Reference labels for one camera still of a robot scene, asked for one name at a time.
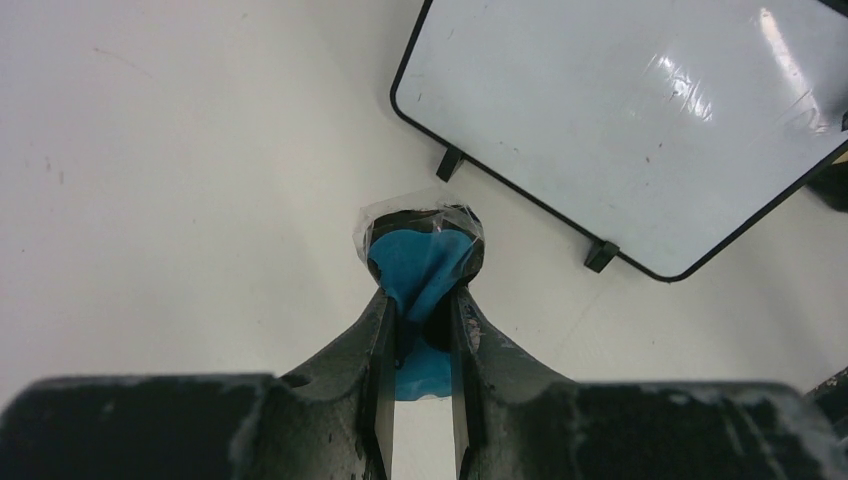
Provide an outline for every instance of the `white table surface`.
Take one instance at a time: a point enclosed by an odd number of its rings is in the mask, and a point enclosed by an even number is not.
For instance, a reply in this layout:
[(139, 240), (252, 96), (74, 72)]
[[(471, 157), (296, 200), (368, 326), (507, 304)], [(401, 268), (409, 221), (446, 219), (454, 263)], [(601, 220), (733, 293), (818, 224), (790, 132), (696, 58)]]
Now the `white table surface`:
[[(362, 206), (437, 183), (388, 91), (417, 1), (0, 6), (0, 403), (48, 375), (282, 374), (375, 285)], [(489, 320), (577, 380), (848, 365), (848, 217), (802, 191), (658, 283), (472, 166)], [(453, 478), (450, 402), (399, 404), (394, 478)]]

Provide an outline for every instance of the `black textured surface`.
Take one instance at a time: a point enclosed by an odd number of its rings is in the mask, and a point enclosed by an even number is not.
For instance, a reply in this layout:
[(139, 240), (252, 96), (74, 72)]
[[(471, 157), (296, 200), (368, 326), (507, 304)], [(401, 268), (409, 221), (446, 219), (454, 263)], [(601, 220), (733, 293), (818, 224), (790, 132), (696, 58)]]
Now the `black textured surface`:
[(0, 419), (0, 478), (242, 478), (273, 381), (234, 375), (36, 383)]
[(391, 473), (394, 301), (270, 375), (39, 382), (0, 417), (0, 479), (338, 479)]
[(827, 420), (774, 384), (578, 385), (453, 305), (460, 479), (820, 479), (848, 466)]
[(842, 450), (848, 455), (848, 368), (825, 380), (806, 395), (824, 413)]

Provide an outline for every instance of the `blue object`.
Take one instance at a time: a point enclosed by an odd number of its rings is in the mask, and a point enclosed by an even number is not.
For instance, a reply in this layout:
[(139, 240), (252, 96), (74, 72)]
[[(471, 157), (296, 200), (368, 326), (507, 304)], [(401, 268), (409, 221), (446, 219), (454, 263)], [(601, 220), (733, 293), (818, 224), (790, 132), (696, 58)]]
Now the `blue object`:
[(468, 235), (456, 230), (396, 230), (368, 251), (380, 269), (379, 284), (397, 303), (400, 316), (396, 357), (403, 366), (395, 379), (396, 400), (450, 396), (450, 354), (427, 345), (421, 328), (462, 278), (472, 245)]

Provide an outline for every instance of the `black object edge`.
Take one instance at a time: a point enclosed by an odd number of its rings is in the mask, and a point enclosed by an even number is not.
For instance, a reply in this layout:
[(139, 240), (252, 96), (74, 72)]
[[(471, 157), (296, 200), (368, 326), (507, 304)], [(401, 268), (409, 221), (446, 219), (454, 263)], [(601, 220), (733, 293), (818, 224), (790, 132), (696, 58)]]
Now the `black object edge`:
[[(827, 5), (828, 7), (830, 7), (835, 12), (848, 17), (848, 1), (844, 1), (844, 0), (819, 0), (819, 1), (821, 3)], [(417, 128), (418, 130), (420, 130), (421, 132), (423, 132), (424, 134), (426, 134), (427, 136), (429, 136), (433, 140), (435, 140), (435, 141), (439, 142), (440, 144), (444, 145), (445, 147), (447, 147), (448, 151), (450, 152), (451, 150), (458, 150), (458, 147), (452, 145), (447, 140), (438, 136), (437, 134), (435, 134), (434, 132), (429, 130), (427, 127), (421, 125), (420, 123), (416, 122), (415, 120), (413, 120), (412, 118), (407, 116), (405, 113), (403, 113), (401, 111), (400, 107), (397, 104), (397, 98), (396, 98), (398, 86), (400, 85), (400, 81), (401, 81), (401, 79), (403, 79), (403, 74), (406, 71), (406, 64), (409, 63), (409, 58), (412, 56), (412, 51), (415, 48), (415, 43), (418, 40), (418, 35), (421, 33), (421, 28), (424, 26), (424, 20), (427, 18), (427, 12), (430, 11), (430, 5), (432, 3), (433, 3), (433, 0), (424, 0), (424, 5), (421, 7), (421, 13), (418, 14), (418, 19), (415, 21), (415, 27), (412, 29), (412, 36), (409, 38), (409, 43), (406, 45), (406, 50), (403, 52), (403, 58), (401, 59), (400, 67), (398, 67), (398, 71), (395, 74), (395, 79), (392, 82), (392, 88), (391, 88), (391, 91), (389, 92), (389, 100), (391, 101), (391, 104), (392, 104), (392, 110), (395, 111), (395, 114), (397, 114), (398, 117), (400, 117), (406, 123), (409, 123), (413, 127)], [(843, 142), (842, 145), (840, 145), (839, 147), (836, 148), (836, 150), (834, 150), (829, 155), (824, 157), (824, 159), (822, 159), (819, 163), (817, 163), (812, 169), (810, 169), (807, 173), (805, 173), (801, 178), (799, 178), (794, 183), (789, 185), (789, 187), (787, 187), (777, 197), (775, 197), (774, 200), (767, 203), (763, 208), (761, 208), (759, 211), (757, 211), (757, 213), (755, 213), (753, 216), (751, 216), (751, 218), (746, 220), (742, 225), (740, 225), (736, 230), (734, 230), (733, 233), (731, 233), (727, 238), (725, 238), (724, 240), (719, 242), (715, 247), (713, 247), (709, 252), (707, 252), (706, 255), (701, 257), (700, 260), (695, 262), (691, 267), (689, 267), (685, 272), (681, 273), (680, 275), (675, 275), (675, 276), (671, 276), (671, 277), (664, 277), (662, 275), (658, 275), (658, 274), (654, 273), (653, 271), (649, 270), (647, 267), (645, 267), (641, 263), (630, 258), (630, 256), (628, 256), (624, 252), (619, 252), (618, 257), (621, 258), (622, 260), (624, 260), (625, 262), (629, 263), (630, 265), (632, 265), (636, 269), (640, 270), (642, 273), (653, 278), (654, 280), (658, 280), (658, 281), (666, 282), (666, 283), (674, 283), (674, 282), (679, 282), (681, 280), (685, 280), (685, 279), (689, 278), (693, 273), (698, 271), (698, 269), (703, 267), (705, 263), (712, 260), (713, 257), (718, 255), (718, 253), (720, 251), (724, 250), (725, 247), (730, 245), (730, 243), (732, 243), (734, 240), (736, 240), (737, 238), (742, 236), (742, 234), (745, 233), (749, 228), (751, 228), (755, 223), (759, 222), (769, 212), (771, 212), (778, 205), (783, 203), (783, 201), (786, 200), (787, 198), (789, 198), (790, 195), (792, 195), (793, 193), (798, 191), (801, 187), (803, 187), (808, 181), (810, 181), (810, 179), (815, 177), (816, 174), (821, 172), (823, 169), (825, 169), (831, 163), (835, 162), (836, 159), (841, 157), (846, 152), (848, 152), (848, 140)], [(468, 160), (470, 163), (475, 165), (477, 168), (488, 173), (489, 175), (494, 177), (496, 180), (505, 184), (507, 187), (515, 190), (517, 193), (521, 194), (524, 198), (535, 203), (536, 205), (538, 205), (539, 207), (541, 207), (543, 210), (550, 213), (554, 217), (558, 218), (559, 220), (562, 220), (563, 222), (568, 224), (571, 228), (577, 230), (583, 236), (589, 238), (589, 240), (591, 240), (593, 243), (604, 243), (604, 242), (607, 241), (607, 240), (599, 238), (597, 235), (586, 230), (585, 228), (578, 225), (576, 222), (572, 221), (571, 219), (569, 219), (565, 215), (554, 210), (549, 205), (542, 202), (538, 198), (534, 197), (533, 195), (531, 195), (526, 190), (522, 189), (518, 185), (507, 180), (505, 177), (503, 177), (499, 173), (497, 173), (494, 170), (492, 170), (491, 168), (487, 167), (485, 164), (483, 164), (482, 162), (480, 162), (476, 158), (471, 157), (468, 154), (463, 154), (462, 158), (463, 158), (463, 160)]]
[(607, 268), (609, 262), (618, 255), (619, 251), (621, 250), (618, 248), (618, 245), (612, 242), (593, 243), (583, 266), (595, 273), (601, 273)]

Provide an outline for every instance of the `clear plastic wrap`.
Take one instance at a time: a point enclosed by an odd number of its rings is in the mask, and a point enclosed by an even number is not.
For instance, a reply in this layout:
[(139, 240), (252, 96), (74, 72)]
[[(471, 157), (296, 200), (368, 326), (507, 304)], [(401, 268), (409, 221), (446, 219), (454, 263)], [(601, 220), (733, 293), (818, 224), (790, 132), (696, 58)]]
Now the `clear plastic wrap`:
[(362, 209), (354, 242), (397, 304), (396, 398), (450, 395), (449, 315), (436, 310), (480, 271), (480, 220), (447, 191), (428, 189)]

